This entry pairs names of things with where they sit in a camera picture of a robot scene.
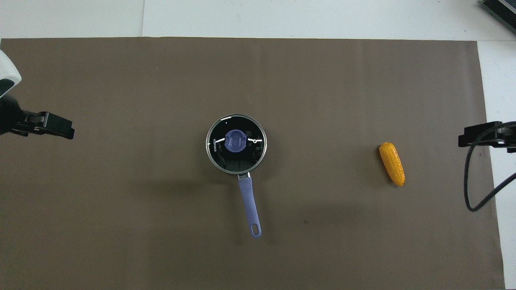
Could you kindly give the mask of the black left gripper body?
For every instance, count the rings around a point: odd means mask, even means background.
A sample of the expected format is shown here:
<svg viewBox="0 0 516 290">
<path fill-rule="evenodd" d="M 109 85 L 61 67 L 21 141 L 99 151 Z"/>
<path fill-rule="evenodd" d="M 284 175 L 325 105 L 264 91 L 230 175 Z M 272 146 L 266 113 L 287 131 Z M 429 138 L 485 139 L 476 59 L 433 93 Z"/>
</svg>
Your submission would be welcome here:
<svg viewBox="0 0 516 290">
<path fill-rule="evenodd" d="M 12 128 L 25 120 L 18 101 L 10 94 L 0 99 L 0 135 L 11 132 Z"/>
</svg>

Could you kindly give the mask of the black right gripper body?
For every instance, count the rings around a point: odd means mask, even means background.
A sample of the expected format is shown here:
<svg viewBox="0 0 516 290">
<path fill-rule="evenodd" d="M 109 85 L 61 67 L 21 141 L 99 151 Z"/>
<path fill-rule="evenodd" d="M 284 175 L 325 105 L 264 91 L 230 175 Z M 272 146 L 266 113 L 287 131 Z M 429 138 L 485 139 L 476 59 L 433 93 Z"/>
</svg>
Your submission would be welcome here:
<svg viewBox="0 0 516 290">
<path fill-rule="evenodd" d="M 501 123 L 499 128 L 499 139 L 503 141 L 515 141 L 516 139 L 516 122 L 510 121 Z"/>
</svg>

